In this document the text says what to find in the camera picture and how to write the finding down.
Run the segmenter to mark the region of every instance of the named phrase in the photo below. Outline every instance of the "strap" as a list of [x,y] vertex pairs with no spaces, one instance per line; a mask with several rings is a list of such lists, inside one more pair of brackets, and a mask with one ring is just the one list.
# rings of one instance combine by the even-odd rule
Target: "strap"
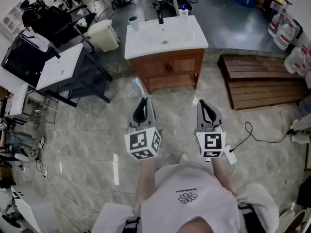
[[125,223],[122,233],[137,233],[140,217],[128,219]]
[[239,205],[248,233],[266,233],[254,208],[250,204]]

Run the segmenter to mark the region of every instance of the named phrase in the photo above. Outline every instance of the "white cup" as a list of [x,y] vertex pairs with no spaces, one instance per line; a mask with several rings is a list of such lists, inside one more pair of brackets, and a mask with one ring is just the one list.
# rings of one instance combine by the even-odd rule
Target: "white cup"
[[128,18],[128,22],[131,24],[132,28],[135,31],[139,30],[139,23],[138,23],[137,17],[130,17],[130,18]]

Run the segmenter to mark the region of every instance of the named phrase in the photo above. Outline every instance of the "cloth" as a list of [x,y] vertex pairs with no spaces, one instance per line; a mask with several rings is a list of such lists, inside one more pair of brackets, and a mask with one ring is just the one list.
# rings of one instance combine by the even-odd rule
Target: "cloth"
[[35,31],[38,20],[47,10],[48,6],[45,4],[29,4],[21,17],[24,27],[32,27]]
[[155,185],[155,193],[142,202],[140,211],[131,206],[105,204],[92,233],[121,233],[126,220],[138,216],[139,233],[176,233],[197,217],[203,218],[214,233],[245,233],[238,205],[246,202],[253,203],[265,229],[276,230],[278,225],[277,207],[263,187],[255,191],[256,186],[251,186],[235,198],[214,177],[208,163],[187,161],[164,166],[155,175]]
[[8,131],[5,137],[5,144],[12,145],[14,149],[16,148],[35,148],[35,139],[30,134],[24,132],[13,132]]

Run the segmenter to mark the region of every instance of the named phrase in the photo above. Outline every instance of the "sink basin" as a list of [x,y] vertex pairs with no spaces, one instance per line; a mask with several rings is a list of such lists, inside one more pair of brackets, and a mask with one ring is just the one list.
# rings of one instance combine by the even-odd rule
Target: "sink basin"
[[139,30],[127,26],[125,59],[185,49],[206,49],[208,43],[195,16],[164,18],[139,23]]

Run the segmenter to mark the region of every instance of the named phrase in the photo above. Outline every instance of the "white box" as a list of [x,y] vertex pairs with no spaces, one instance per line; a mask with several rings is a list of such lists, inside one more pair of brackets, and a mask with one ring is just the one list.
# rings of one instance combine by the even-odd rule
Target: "white box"
[[155,127],[126,134],[126,151],[137,161],[157,157],[161,136]]
[[225,132],[197,132],[195,136],[202,157],[222,156],[225,150]]

